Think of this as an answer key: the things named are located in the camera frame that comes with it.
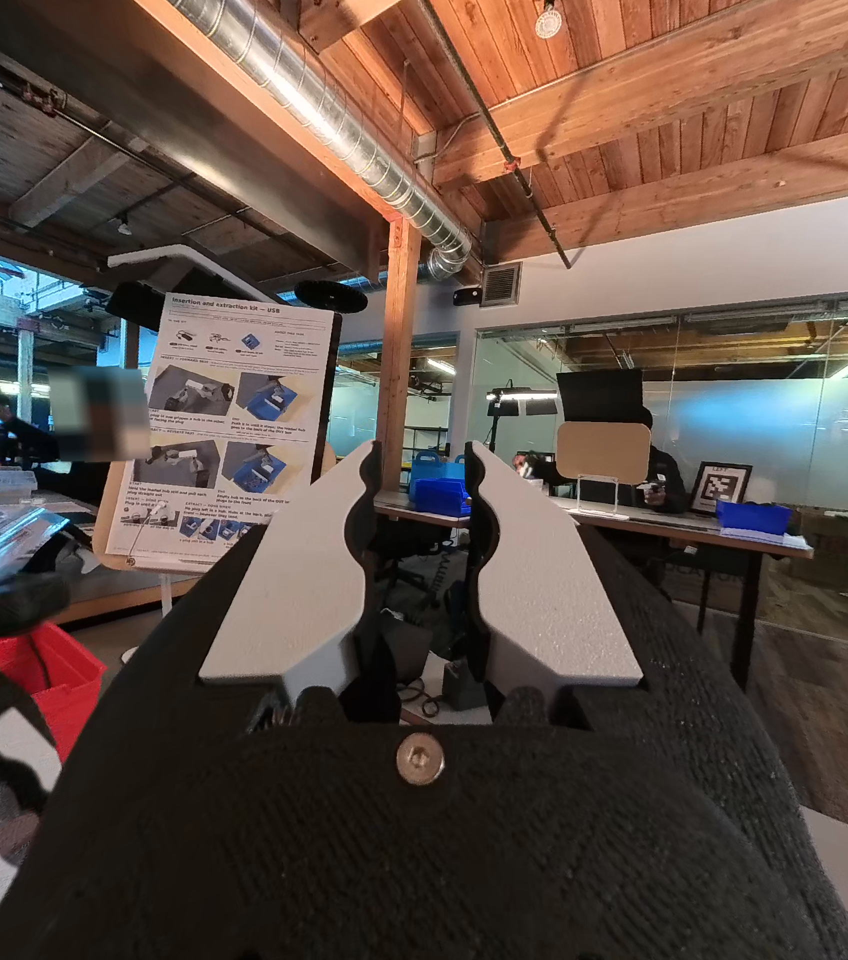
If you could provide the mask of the black ceiling pipe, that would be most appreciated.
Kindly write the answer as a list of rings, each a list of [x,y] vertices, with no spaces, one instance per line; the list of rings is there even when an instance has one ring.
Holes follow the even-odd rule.
[[[543,207],[540,205],[537,197],[534,194],[531,184],[526,178],[526,175],[523,173],[519,157],[513,153],[511,147],[504,138],[501,129],[493,119],[487,103],[481,96],[474,79],[466,69],[464,62],[454,46],[447,30],[445,29],[438,12],[434,8],[433,3],[431,1],[418,1],[417,4],[421,9],[422,16],[426,19],[430,30],[433,32],[435,40],[440,46],[445,57],[449,60],[451,66],[454,68],[458,78],[466,87],[476,106],[481,121],[487,128],[491,138],[501,152],[504,172],[512,176],[518,186],[521,188],[527,201],[532,207],[537,221],[539,222],[545,234],[547,234],[550,244],[554,247],[554,250],[558,254],[565,269],[570,271],[572,268],[572,263],[564,247],[562,246],[562,242],[560,241],[555,228],[546,216]]]

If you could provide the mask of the studio light on stand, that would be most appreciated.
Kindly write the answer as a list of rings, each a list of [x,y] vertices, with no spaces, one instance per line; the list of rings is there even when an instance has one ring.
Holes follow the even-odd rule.
[[[559,412],[558,399],[557,390],[516,387],[511,382],[504,387],[489,390],[486,394],[486,413],[491,418],[491,426],[485,446],[492,452],[496,450],[498,428],[502,419],[555,415]]]

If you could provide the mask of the black lamp head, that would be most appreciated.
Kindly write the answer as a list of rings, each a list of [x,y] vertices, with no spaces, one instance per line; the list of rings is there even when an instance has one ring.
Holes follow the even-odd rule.
[[[107,312],[142,329],[158,332],[164,311],[166,292],[143,281],[119,283],[109,297]]]

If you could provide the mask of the long wooden desk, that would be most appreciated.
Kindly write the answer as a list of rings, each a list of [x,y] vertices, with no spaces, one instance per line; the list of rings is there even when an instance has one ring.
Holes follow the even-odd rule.
[[[763,560],[765,557],[812,560],[814,549],[803,536],[726,531],[718,520],[695,514],[663,514],[638,508],[612,510],[610,505],[560,497],[552,497],[550,502],[569,513],[579,524],[667,538],[677,546],[719,546],[744,554],[742,599],[731,648],[730,670],[738,687],[747,690]]]

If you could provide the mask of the small black device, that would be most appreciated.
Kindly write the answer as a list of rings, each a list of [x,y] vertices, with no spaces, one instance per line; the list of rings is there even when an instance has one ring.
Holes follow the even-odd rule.
[[[488,706],[484,685],[473,677],[465,658],[445,662],[440,698],[443,705],[456,713],[472,712]]]

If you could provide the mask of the metal air duct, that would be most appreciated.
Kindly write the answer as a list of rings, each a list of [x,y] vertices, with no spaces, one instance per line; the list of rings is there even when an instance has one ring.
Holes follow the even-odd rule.
[[[269,5],[170,2],[391,211],[430,243],[431,277],[445,281],[470,258],[474,238],[393,140],[327,72],[315,52]]]

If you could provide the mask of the black office chair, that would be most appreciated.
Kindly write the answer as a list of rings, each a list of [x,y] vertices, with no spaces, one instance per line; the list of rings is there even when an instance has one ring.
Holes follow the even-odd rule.
[[[383,599],[390,597],[398,583],[404,583],[423,595],[422,610],[437,608],[451,555],[457,551],[456,530],[423,520],[379,516],[372,550],[380,562],[376,579],[383,584]],[[439,564],[430,579],[402,567],[406,560],[432,557],[438,557]]]

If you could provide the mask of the black flat panel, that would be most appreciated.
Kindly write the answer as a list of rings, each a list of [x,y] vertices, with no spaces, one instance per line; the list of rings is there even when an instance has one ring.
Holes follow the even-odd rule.
[[[556,381],[567,423],[647,424],[638,368],[564,371]]]

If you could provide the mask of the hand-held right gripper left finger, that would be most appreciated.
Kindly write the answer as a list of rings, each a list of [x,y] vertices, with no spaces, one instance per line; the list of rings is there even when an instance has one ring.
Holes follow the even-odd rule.
[[[381,444],[366,441],[274,514],[200,666],[203,683],[272,684],[296,702],[358,679],[381,473]]]

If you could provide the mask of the shallow blue plastic bin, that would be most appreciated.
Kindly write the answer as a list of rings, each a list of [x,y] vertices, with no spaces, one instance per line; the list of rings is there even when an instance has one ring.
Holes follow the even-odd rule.
[[[793,510],[776,504],[718,500],[715,513],[724,531],[783,537],[787,533]]]

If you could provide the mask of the printed instruction sheet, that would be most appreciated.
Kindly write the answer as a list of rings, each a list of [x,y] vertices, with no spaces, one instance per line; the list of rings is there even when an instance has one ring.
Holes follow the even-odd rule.
[[[321,472],[342,320],[332,311],[166,294],[144,385],[149,438],[106,550],[214,560]]]

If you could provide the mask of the black round disc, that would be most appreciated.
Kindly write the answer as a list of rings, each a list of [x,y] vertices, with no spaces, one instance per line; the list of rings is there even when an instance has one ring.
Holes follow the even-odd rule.
[[[301,280],[295,284],[293,293],[304,306],[340,315],[359,314],[369,303],[362,290],[328,279]]]

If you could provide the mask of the wall vent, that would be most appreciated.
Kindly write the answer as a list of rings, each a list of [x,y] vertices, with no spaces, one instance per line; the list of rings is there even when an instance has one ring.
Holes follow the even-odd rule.
[[[516,306],[520,297],[522,272],[522,261],[485,268],[481,277],[480,308]]]

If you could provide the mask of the wooden easel board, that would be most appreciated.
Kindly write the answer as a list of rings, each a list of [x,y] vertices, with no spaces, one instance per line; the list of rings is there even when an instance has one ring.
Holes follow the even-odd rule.
[[[94,557],[107,570],[147,572],[185,575],[188,577],[198,577],[206,570],[209,570],[214,563],[214,559],[196,562],[183,560],[151,560],[139,558],[131,554],[115,554],[106,550],[110,543],[110,535],[113,529],[119,525],[116,516],[119,507],[122,504],[123,489],[125,487],[126,474],[132,472],[133,462],[111,462],[107,474],[107,480],[101,503],[97,510],[94,522],[94,532],[92,534],[92,548]]]

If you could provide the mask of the white sheet stand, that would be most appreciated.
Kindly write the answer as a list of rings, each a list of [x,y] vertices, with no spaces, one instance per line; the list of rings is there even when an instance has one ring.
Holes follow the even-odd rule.
[[[171,574],[169,572],[161,572],[159,575],[159,592],[160,592],[160,603],[161,603],[161,614],[162,618],[171,612],[174,606],[174,594],[173,594],[173,585],[171,581]],[[125,666],[137,652],[139,646],[133,646],[128,648],[120,655],[120,662]]]

